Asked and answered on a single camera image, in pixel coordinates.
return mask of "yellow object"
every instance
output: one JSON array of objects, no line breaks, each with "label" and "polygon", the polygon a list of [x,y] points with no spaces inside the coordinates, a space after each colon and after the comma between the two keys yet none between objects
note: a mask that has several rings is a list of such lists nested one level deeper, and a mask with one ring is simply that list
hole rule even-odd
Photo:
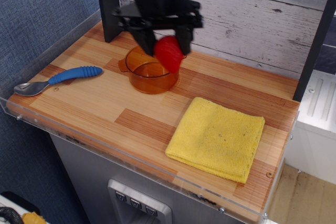
[{"label": "yellow object", "polygon": [[47,222],[35,212],[28,212],[22,215],[24,224],[46,224]]},{"label": "yellow object", "polygon": [[246,183],[265,124],[262,116],[195,98],[165,153],[208,173]]}]

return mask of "red strawberry toy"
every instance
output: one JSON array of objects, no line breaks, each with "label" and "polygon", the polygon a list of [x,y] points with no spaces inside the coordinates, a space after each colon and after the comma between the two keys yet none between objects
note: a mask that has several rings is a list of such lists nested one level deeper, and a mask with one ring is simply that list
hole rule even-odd
[{"label": "red strawberry toy", "polygon": [[155,57],[170,73],[178,72],[184,58],[178,43],[174,36],[166,36],[157,41],[154,46]]}]

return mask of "button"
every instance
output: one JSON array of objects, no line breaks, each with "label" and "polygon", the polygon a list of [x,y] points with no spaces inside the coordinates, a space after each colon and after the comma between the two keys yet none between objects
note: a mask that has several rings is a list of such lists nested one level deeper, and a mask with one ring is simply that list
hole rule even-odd
[{"label": "button", "polygon": [[117,198],[121,201],[126,201],[126,196],[118,191],[115,191],[115,195],[117,196]]},{"label": "button", "polygon": [[136,201],[135,199],[131,199],[131,205],[135,208],[141,209],[141,203]]},{"label": "button", "polygon": [[157,211],[153,208],[150,208],[149,206],[146,206],[146,212],[147,212],[147,214],[149,214],[151,216],[155,216],[155,217],[158,216]]}]

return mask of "metal spoon head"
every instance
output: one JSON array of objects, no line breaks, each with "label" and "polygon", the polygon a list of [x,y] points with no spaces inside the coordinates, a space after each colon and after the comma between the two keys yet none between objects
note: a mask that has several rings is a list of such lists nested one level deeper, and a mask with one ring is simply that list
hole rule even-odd
[{"label": "metal spoon head", "polygon": [[15,86],[14,92],[19,95],[31,97],[40,94],[48,85],[49,83],[47,81],[23,83]]}]

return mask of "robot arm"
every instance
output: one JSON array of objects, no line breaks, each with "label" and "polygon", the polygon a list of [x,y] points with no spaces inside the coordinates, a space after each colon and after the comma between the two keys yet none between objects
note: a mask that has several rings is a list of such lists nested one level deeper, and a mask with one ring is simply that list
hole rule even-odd
[{"label": "robot arm", "polygon": [[153,56],[154,30],[173,29],[184,55],[190,52],[193,29],[202,27],[200,3],[192,0],[135,0],[116,9],[120,26],[129,31],[141,48]]}]

